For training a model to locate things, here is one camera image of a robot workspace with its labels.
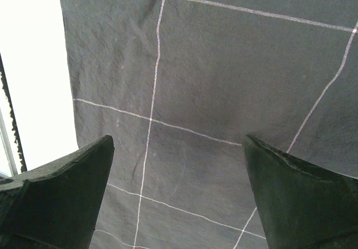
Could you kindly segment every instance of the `white stripe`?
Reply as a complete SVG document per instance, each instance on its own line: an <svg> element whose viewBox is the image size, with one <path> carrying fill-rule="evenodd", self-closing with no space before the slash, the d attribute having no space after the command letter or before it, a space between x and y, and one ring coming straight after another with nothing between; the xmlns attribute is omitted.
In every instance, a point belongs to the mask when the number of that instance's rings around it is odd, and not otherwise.
<svg viewBox="0 0 358 249"><path fill-rule="evenodd" d="M144 186L144 176L145 176L145 164L147 162L147 156L148 156L148 147L149 147L149 137L150 137L150 129L152 127L152 118L153 118L153 110L154 110L154 100L156 97L156 86L157 86L157 75L158 75L158 64L161 59L161 40L159 35L159 29L161 26L161 20L163 16L163 9L164 9L164 3L166 0L162 0L161 10L159 12L159 19L157 24L157 41L158 41L158 58L156 62L156 68L154 70L154 85L153 85L153 95L152 95L152 106L150 107L150 118L149 118L149 127L148 127L148 135L147 135L147 144L145 146L145 155L144 155L144 161L143 161L143 175L142 175L142 185L140 186L140 197L139 197L139 204L138 204L138 217L137 217L137 223L136 223L136 230L135 230L135 236L134 236L134 245L133 248L135 248L136 245L136 238L138 235L138 228L139 228L139 216L140 216L140 205L142 203L142 193L143 193L143 186Z"/></svg>
<svg viewBox="0 0 358 249"><path fill-rule="evenodd" d="M222 4L222 3L208 1L208 0L184 0L184 1L208 4L210 6L228 8L230 10L237 10L237 11L247 12L247 13L265 16L265 17L279 18L281 20L294 21L294 22L299 22L301 24L309 24L309 25L313 25L313 26L319 26L319 27L324 27L324 28L329 28L329 29L334 29L334 30L353 32L352 28L348 28L348 27L344 27L344 26L325 24L323 22L306 20L304 18L297 18L297 17L288 16L288 15L281 15L281 14L275 14L275 13L270 13L270 12L265 12L265 11L260 11L260 10L253 10L251 8L245 8L245 7L237 7L237 6L232 6L229 4Z"/></svg>
<svg viewBox="0 0 358 249"><path fill-rule="evenodd" d="M115 185L112 185L112 184L110 184L110 183L107 183L107 184L108 184L109 186L112 186L112 187L114 187L114 188L120 190L120 191L126 192L126 193L128 193L128 194L130 194L130 195L135 195L135 196L140 197L140 194L126 191L126 190L121 189L121 188L119 188L119 187L117 187L117 186L115 186ZM252 232L249 232L249 231L245 231L245 230L242 230L242 229L240 229L240 228L232 227L231 225L226 225L226 224L222 224L222 223L216 222L216 221L211 220L211 219L209 219L209 218L207 218L207 217L205 217L205 216L203 216L203 215L195 214L195 213L192 213L192 212L188 212L188 211L186 211L186 210L183 210L183 209L180 209L180 208L171 206L171 205L169 205L169 204L167 204L167 203L164 203L164 202L162 202L162 201L154 200L154 199L149 198L149 197L146 197L146 196L142 196L142 198L143 198L143 199L150 200L150 201L153 201L153 202L155 202L155 203L159 203L159 204L165 205L166 207L172 208L172 209L174 209L174 210L181 211L181 212L186 213L186 214L191 214L191 215L194 215L194 216L196 216L196 217L200 217L200 218L202 218L202 219L205 219L205 220L207 220L207 221L209 221L209 222L212 222L212 223L214 223L214 224L217 224L217 225L221 225L221 226L223 226L223 227L227 227L227 228L230 228L230 229L235 229L236 231L244 231L244 232L246 232L246 233L248 233L248 234L251 234L251 235L254 235L254 236L256 236L256 237L259 237L259 238L262 238L262 239L266 239L265 237L260 236L260 235L258 235L258 234L255 234L255 233L252 233Z"/></svg>
<svg viewBox="0 0 358 249"><path fill-rule="evenodd" d="M90 101L86 101L86 100L78 99L78 98L73 99L73 101L85 102L85 103L90 104L90 105L99 106L99 107L104 107L104 108L108 108L108 109L115 110L115 111L120 112L120 113L124 113L124 114L128 114L128 115L136 116L136 117L141 118L141 119L150 120L150 118L148 118L148 117L146 117L146 116L141 116L141 115L138 115L138 114L136 114L136 113L132 113L132 112L120 110L120 109L117 109L117 108L114 108L114 107L108 106L108 105L100 105L100 104L96 104L96 103L94 103L94 102L90 102ZM168 126L168 127L171 127L171 128L175 128L175 129L179 129L179 130L185 130L185 131L187 131L187 132L189 132L189 133L193 133L193 134L199 135L199 136L201 136L201 137L208 138L208 139L213 140L213 141L217 141L217 142L221 142L221 143L225 143L225 144L236 145L236 146L239 146L239 147L242 146L242 144L239 144L239 143L234 143L234 142L230 142L230 141L227 141L227 140L221 140L221 139L218 139L218 138L214 138L214 137L208 136L208 135L203 134L203 133L198 133L197 131L193 131L193 130L191 130L191 129L187 129L187 128L183 128L183 127L180 127L180 126L175 126L175 125L172 125L172 124L168 124L168 123L162 122L162 121L157 120L157 119L152 119L152 122L160 123L160 124L163 124L163 125L165 125L165 126Z"/></svg>
<svg viewBox="0 0 358 249"><path fill-rule="evenodd" d="M240 234L240 236L239 236L239 238L238 238L238 240L237 240L237 242L236 242L236 244L235 244L235 246L234 246L234 249L236 249L236 247L238 246L238 244L239 244L239 242L240 242L240 240L241 240L241 237L242 237L242 235L244 234L245 229L247 228L247 226L248 226L248 224L250 223L251 219L253 218L253 215L255 214L256 210L257 210L257 208L255 208L255 209L253 210L253 212L252 212L250 218L248 219L248 221L246 222L244 228L242 229L241 234Z"/></svg>
<svg viewBox="0 0 358 249"><path fill-rule="evenodd" d="M117 241L119 241L119 242L122 243L123 245L128 246L128 247L133 247L133 245L128 245L128 244L124 243L123 241L121 241L120 239L118 239L116 236L114 236L112 233L109 233L109 232L106 232L106 231L103 231L103 230L100 230L100 229L95 229L95 231L106 233L106 234L108 234L108 235L114 237L114 239L116 239ZM150 248L143 247L143 246L135 246L135 248L150 249Z"/></svg>
<svg viewBox="0 0 358 249"><path fill-rule="evenodd" d="M356 26L354 27L353 31L352 31L352 34L351 34L351 37L349 38L348 40L348 44L347 44L347 47L346 47L346 50L345 50L345 53L343 55L343 59L342 59L342 63L341 63L341 66L340 68L338 69L338 72L336 73L335 77L333 77L333 79L326 85L326 87L324 88L324 90L322 91L321 95L318 97L317 101L314 103L313 107L311 108L311 110L308 112L308 115L306 116L306 118L303 120L300 128L298 129L295 137L293 138L291 144L290 144L290 147L287 149L286 153L289 153L293 147L293 145L295 144L296 140L297 140L297 137L298 135L300 135L303 127L306 125L306 122L308 121L309 117L311 116L311 114L313 113L313 111L315 110L315 108L317 107L317 105L319 104L319 102L321 101L322 97L324 96L324 94L326 93L326 91L329 89L329 87L334 83L334 81L336 81L336 79L340 76L340 74L342 73L342 70L343 70L343 67L345 66L346 64L346 61L347 61L347 57L348 57L348 52L349 52L349 49L351 48L351 44L353 42L353 38L357 32L357 28L358 28L358 22L356 23Z"/></svg>

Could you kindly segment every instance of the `black strip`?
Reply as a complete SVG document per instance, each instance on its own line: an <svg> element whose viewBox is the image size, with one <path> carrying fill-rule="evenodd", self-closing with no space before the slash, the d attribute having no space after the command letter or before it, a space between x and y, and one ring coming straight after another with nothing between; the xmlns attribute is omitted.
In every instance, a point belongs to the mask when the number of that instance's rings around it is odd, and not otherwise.
<svg viewBox="0 0 358 249"><path fill-rule="evenodd" d="M11 109L10 117L12 118L12 130L14 131L15 143L17 144L17 153L20 158L21 172L22 173L27 172L26 162L25 162L25 158L23 157L23 150L22 150L22 145L21 145L21 141L20 141L20 135L18 133L18 128L17 128L17 124L16 124L16 119L15 119L15 113L13 112L12 102L11 102L11 98L10 98L10 92L9 92L9 88L7 86L5 70L4 70L4 65L2 64L1 54L0 54L0 73L1 73L2 89L5 92L5 95L8 99L10 109Z"/></svg>

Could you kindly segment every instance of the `white surface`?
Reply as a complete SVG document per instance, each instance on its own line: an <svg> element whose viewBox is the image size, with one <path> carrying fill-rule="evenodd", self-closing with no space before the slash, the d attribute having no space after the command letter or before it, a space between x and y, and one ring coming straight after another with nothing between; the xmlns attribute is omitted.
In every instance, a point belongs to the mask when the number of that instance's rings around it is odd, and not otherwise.
<svg viewBox="0 0 358 249"><path fill-rule="evenodd" d="M0 52L28 170L78 149L60 0L0 0Z"/></svg>

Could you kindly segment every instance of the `gray fabric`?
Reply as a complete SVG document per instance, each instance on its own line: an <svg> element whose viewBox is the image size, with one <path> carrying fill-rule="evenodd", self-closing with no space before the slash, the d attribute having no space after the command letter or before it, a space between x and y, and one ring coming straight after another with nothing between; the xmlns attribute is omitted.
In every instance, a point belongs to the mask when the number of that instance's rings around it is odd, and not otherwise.
<svg viewBox="0 0 358 249"><path fill-rule="evenodd" d="M358 0L193 1L163 7L136 246L264 249L240 143L288 149L341 66ZM116 148L91 249L130 248L162 0L61 4L78 144L110 134ZM357 37L348 51L290 153L358 176Z"/></svg>

